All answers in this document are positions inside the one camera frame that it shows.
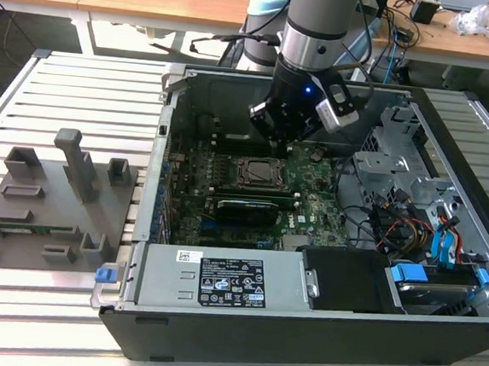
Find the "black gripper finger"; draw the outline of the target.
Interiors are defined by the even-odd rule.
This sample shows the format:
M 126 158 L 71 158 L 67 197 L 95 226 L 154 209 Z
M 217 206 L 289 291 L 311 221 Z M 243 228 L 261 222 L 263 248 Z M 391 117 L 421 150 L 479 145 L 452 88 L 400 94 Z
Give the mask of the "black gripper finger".
M 270 144 L 273 154 L 276 157 L 281 157 L 283 140 L 275 126 L 268 122 L 266 106 L 266 102 L 251 106 L 249 118 L 256 131 Z
M 318 119 L 293 116 L 284 128 L 282 157 L 287 157 L 288 146 L 294 141 L 303 141 L 311 137 L 318 128 Z

